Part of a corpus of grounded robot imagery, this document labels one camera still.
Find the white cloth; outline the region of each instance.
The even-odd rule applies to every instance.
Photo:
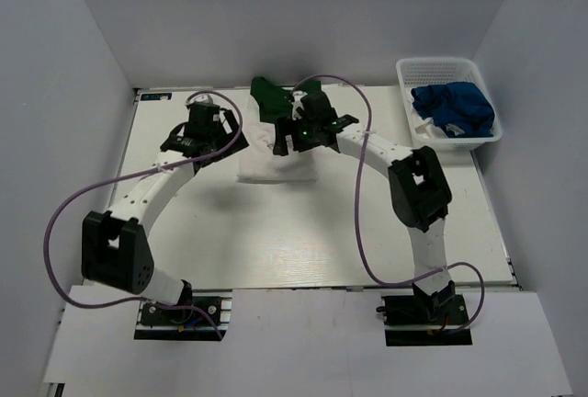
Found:
[[[276,132],[273,124],[259,121],[259,106],[249,96],[243,133],[249,147],[239,152],[239,181],[245,183],[316,181],[318,175],[312,151],[294,152],[288,143],[288,156],[273,155]]]
[[[406,97],[411,105],[411,118],[413,119],[413,126],[416,134],[427,140],[433,138],[447,138],[443,130],[433,124],[433,118],[429,117],[428,119],[422,119],[419,113],[414,109],[414,97],[411,93],[412,91],[411,88],[406,89]]]

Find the white arm segment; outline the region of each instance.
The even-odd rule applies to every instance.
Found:
[[[171,164],[185,159],[186,157],[179,152],[159,152],[157,163]],[[194,175],[194,166],[185,164],[147,176],[141,179],[128,195],[110,207],[110,216],[124,221],[137,219],[145,234],[149,236],[149,231],[165,206]],[[153,301],[176,305],[183,288],[184,282],[155,267],[149,284],[141,295]]]
[[[180,152],[159,152],[158,164],[171,164],[185,160]],[[165,206],[175,193],[194,177],[192,164],[185,164],[165,170],[155,175],[146,176],[139,180],[135,187],[123,199],[110,206],[112,218],[128,221],[131,218],[139,220],[145,234],[149,232]]]
[[[415,277],[435,268],[447,267],[445,240],[443,239],[444,229],[445,219],[433,222],[429,230],[424,233],[419,229],[409,227],[408,234],[411,237],[411,245],[413,246]],[[446,287],[450,280],[449,272],[444,270],[414,283],[427,296],[432,296],[436,291],[441,291]]]
[[[361,145],[364,142],[364,128],[361,124],[352,124],[337,133],[337,145],[343,155],[359,159]],[[366,164],[376,169],[388,179],[388,167],[394,160],[403,160],[413,154],[410,147],[400,146],[378,134],[370,133],[367,138]]]
[[[341,133],[337,134],[339,152],[359,159],[361,145],[364,141],[364,132],[365,128],[361,124],[352,124],[343,129]],[[369,134],[367,138],[366,164],[376,169],[387,179],[388,167],[390,167],[392,161],[402,160],[412,153],[411,148],[390,142],[377,134]],[[444,228],[445,219],[432,223],[426,232],[412,227],[408,228],[413,248],[415,277],[434,268],[447,266],[445,241],[443,239]],[[431,296],[436,291],[441,291],[446,287],[449,280],[451,280],[451,276],[445,270],[415,282],[415,284],[427,295]]]

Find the blue fabric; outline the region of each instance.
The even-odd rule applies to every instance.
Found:
[[[415,87],[413,107],[450,138],[491,137],[494,110],[473,83]]]

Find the black mounting bracket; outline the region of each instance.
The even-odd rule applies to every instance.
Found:
[[[111,242],[118,240],[118,248]],[[153,275],[153,256],[143,226],[136,219],[118,220],[110,211],[91,211],[82,223],[82,275],[141,294]]]
[[[417,182],[415,177],[423,180]],[[416,149],[388,168],[392,207],[401,222],[423,232],[438,219],[447,216],[451,190],[439,159],[428,146]]]

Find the black clamp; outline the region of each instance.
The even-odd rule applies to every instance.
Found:
[[[309,151],[318,146],[331,147],[339,152],[336,134],[359,120],[350,115],[337,117],[337,112],[323,91],[304,96],[300,103],[302,108],[297,109],[299,119],[285,117],[276,121],[274,155],[288,155],[288,136],[296,152]]]
[[[180,123],[169,134],[169,137],[161,145],[161,151],[176,151],[186,158],[195,158],[207,153],[220,150],[227,145],[239,129],[239,124],[231,110],[221,108],[214,103],[196,102],[188,106],[189,116],[186,123]],[[227,132],[221,122],[221,112],[224,114],[230,132]],[[228,156],[233,155],[249,145],[243,132],[232,147],[213,158],[194,163],[194,170],[197,171],[212,163],[216,163]]]

